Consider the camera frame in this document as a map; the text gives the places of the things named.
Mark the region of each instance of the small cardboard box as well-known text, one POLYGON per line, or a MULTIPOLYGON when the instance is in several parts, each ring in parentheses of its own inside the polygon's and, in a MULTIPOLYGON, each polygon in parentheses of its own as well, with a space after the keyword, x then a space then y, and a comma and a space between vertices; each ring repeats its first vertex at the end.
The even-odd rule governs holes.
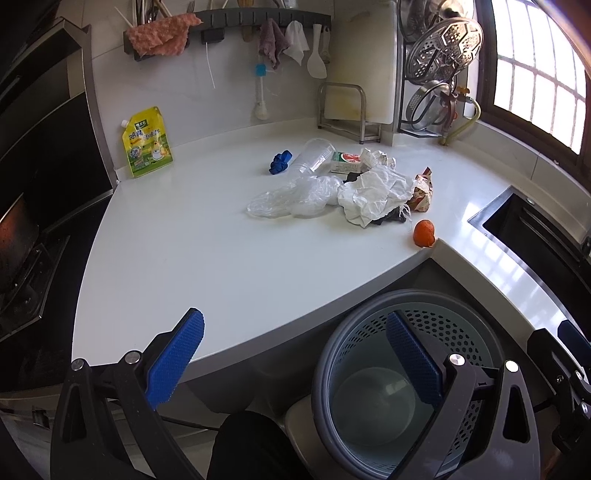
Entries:
POLYGON ((359 155, 350 153, 335 152, 330 162, 331 173, 361 173, 361 159, 359 155))

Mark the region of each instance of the perforated basket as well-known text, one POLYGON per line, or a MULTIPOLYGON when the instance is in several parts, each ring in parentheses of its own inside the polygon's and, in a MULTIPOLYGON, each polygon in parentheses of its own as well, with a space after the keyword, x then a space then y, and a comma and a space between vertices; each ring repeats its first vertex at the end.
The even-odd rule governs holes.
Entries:
MULTIPOLYGON (((449 350, 470 363, 494 367, 502 362, 496 337, 470 307, 439 293, 398 290, 376 297, 353 311, 334 332, 319 360, 312 390, 316 429, 330 454, 352 475, 362 479, 387 479, 415 443, 433 413, 417 397, 416 420, 395 441, 378 447, 352 445, 343 440, 333 423, 333 397, 352 374, 369 367, 389 368, 405 375, 386 339, 386 318, 403 312, 416 329, 430 333, 449 350)), ((440 473, 455 468, 466 449, 480 402, 473 401, 459 428, 440 473)))

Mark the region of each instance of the white countertop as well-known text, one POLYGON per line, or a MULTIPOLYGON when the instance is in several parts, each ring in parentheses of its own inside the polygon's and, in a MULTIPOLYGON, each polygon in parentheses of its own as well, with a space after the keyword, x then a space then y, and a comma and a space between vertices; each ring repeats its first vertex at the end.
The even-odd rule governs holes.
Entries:
POLYGON ((433 204, 413 221, 435 224, 438 248, 417 248, 409 225, 362 229, 341 207, 311 219, 247 215, 255 195, 285 181, 268 173, 273 156, 285 149, 297 154, 318 136, 339 151, 361 149, 310 120, 268 124, 182 145, 173 149, 172 165, 123 181, 87 263, 72 358, 117 362, 195 307, 203 312, 205 336, 183 380, 195 378, 322 324, 431 254, 448 270, 461 270, 463 261, 488 278, 497 289, 491 291, 502 292, 518 314, 491 313, 522 346, 534 328, 556 331, 564 316, 549 296, 467 220, 511 183, 554 214, 560 209, 528 180, 510 178, 492 157, 461 144, 451 149, 401 137, 396 147, 369 145, 392 154, 402 173, 431 168, 433 204))

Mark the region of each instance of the sink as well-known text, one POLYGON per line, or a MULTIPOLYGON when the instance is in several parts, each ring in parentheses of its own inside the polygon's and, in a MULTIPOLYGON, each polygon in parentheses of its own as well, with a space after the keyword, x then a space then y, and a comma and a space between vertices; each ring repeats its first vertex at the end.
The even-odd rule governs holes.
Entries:
POLYGON ((469 223, 519 263, 591 338, 591 265, 581 245, 560 225, 513 187, 469 223))

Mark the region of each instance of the clear plastic bag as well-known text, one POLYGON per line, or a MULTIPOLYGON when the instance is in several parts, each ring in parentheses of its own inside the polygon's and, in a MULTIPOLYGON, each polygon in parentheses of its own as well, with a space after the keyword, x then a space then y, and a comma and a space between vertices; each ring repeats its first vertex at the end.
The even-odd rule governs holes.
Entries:
POLYGON ((337 177, 305 176, 254 197, 246 211, 256 217, 314 216, 326 205, 338 204, 343 181, 337 177))
POLYGON ((302 177, 297 180, 292 197, 292 215, 310 217, 322 213, 326 205, 338 204, 343 181, 337 177, 302 177))

